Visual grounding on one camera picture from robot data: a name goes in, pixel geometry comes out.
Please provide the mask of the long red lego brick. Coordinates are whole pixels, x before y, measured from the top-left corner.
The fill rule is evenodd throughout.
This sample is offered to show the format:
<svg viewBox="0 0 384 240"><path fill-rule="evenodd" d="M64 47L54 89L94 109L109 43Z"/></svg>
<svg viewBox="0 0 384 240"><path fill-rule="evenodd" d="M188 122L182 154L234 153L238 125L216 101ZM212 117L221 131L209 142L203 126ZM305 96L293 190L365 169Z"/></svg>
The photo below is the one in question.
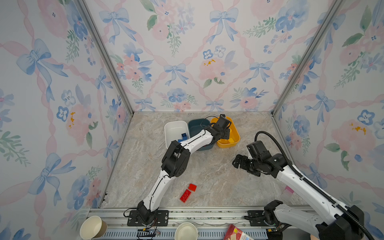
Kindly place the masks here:
<svg viewBox="0 0 384 240"><path fill-rule="evenodd" d="M185 192L180 197L180 201L183 203L186 203L189 197L191 196L192 192L190 190L185 190Z"/></svg>

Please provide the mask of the dark teal plastic container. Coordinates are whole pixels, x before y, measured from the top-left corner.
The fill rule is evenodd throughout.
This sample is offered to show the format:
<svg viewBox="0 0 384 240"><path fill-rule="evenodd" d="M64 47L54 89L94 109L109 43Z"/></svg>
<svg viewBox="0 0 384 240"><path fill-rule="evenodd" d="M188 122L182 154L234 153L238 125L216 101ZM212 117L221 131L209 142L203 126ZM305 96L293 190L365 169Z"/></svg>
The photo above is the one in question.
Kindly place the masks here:
<svg viewBox="0 0 384 240"><path fill-rule="evenodd" d="M211 122L207 119L194 119L189 121L188 127L189 127L190 137L193 138L194 136L199 135L201 131L205 133L210 133L209 131L206 130L206 128L209 127L210 124ZM209 145L204 145L199 149L195 148L195 150L206 151L212 148L213 148L213 144L209 144Z"/></svg>

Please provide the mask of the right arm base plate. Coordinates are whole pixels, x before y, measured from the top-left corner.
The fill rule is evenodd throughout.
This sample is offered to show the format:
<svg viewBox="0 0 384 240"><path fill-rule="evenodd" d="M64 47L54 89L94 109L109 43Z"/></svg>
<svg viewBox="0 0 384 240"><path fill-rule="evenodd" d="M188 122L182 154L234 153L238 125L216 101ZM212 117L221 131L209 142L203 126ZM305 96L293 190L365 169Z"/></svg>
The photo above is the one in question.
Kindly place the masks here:
<svg viewBox="0 0 384 240"><path fill-rule="evenodd" d="M287 224L275 220L268 222L264 210L249 210L244 216L244 219L249 221L251 227L270 227L278 229L287 226Z"/></svg>

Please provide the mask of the yellow plastic container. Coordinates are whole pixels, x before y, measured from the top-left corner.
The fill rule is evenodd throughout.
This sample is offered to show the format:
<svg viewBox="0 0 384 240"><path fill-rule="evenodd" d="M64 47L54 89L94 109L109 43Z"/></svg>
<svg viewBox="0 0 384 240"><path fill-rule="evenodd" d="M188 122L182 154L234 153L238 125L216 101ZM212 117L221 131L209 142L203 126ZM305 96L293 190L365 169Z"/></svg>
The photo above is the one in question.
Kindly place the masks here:
<svg viewBox="0 0 384 240"><path fill-rule="evenodd" d="M216 123L218 121L218 117L213 117L211 119L211 123ZM230 129L230 139L229 140L219 140L219 141L211 141L211 144L216 144L218 145L219 148L231 148L231 147L234 147L238 144L238 142L240 141L241 137L240 137L240 134L233 122L233 120L230 118L230 117L227 117L228 120L230 120L232 123L231 125L229 126L229 129Z"/></svg>

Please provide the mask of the white plastic container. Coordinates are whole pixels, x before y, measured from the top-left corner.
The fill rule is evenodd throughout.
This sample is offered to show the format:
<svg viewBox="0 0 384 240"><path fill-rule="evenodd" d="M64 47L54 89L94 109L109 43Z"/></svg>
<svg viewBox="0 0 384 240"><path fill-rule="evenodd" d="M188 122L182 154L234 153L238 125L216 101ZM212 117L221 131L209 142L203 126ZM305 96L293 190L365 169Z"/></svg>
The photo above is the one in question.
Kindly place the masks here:
<svg viewBox="0 0 384 240"><path fill-rule="evenodd" d="M172 141L181 140L183 133L187 134L188 139L190 138L189 127L185 121L168 122L164 126L164 131L166 148L170 146Z"/></svg>

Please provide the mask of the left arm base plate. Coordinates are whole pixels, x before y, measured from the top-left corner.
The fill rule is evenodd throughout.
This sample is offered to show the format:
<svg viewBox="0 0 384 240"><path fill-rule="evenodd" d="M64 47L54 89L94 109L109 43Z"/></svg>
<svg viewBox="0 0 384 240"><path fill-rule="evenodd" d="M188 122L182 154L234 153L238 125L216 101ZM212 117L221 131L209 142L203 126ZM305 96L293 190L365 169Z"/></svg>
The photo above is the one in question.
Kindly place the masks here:
<svg viewBox="0 0 384 240"><path fill-rule="evenodd" d="M128 218L129 227L166 227L169 222L169 211L156 210L152 213L141 214L137 209L127 209L123 216Z"/></svg>

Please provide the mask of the small red lego brick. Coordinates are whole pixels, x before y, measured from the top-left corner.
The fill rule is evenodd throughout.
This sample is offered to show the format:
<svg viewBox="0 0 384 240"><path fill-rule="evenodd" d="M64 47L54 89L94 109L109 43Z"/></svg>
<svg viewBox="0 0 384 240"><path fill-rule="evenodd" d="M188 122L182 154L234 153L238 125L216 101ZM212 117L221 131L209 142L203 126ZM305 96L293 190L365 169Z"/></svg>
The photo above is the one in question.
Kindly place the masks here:
<svg viewBox="0 0 384 240"><path fill-rule="evenodd" d="M189 184L188 190L191 192L195 192L197 189L197 186L194 184Z"/></svg>

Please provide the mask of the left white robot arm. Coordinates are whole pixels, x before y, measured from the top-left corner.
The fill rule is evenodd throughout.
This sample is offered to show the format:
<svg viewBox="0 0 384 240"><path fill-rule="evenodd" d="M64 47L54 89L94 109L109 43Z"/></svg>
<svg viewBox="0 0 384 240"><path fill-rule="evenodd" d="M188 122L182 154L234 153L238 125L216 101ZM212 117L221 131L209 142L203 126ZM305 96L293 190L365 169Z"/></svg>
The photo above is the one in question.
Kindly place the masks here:
<svg viewBox="0 0 384 240"><path fill-rule="evenodd" d="M139 219L144 222L144 225L150 225L155 221L155 212L158 210L163 196L172 181L187 169L191 154L204 146L213 145L221 139L228 140L231 125L231 121L220 118L216 123L209 124L188 140L180 143L171 142L162 159L161 172L156 183L147 197L137 206Z"/></svg>

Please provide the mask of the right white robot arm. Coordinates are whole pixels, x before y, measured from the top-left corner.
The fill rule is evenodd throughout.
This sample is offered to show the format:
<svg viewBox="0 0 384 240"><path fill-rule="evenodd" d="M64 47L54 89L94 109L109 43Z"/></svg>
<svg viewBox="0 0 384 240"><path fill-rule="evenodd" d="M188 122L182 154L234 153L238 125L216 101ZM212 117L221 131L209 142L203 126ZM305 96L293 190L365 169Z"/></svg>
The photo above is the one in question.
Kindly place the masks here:
<svg viewBox="0 0 384 240"><path fill-rule="evenodd" d="M264 207L262 219L269 225L279 223L301 229L320 240L361 240L373 239L365 227L364 212L353 205L348 207L330 196L304 176L285 155L271 156L268 152L256 158L237 155L232 162L237 169L259 177L270 175L290 187L316 212L294 210L279 200Z"/></svg>

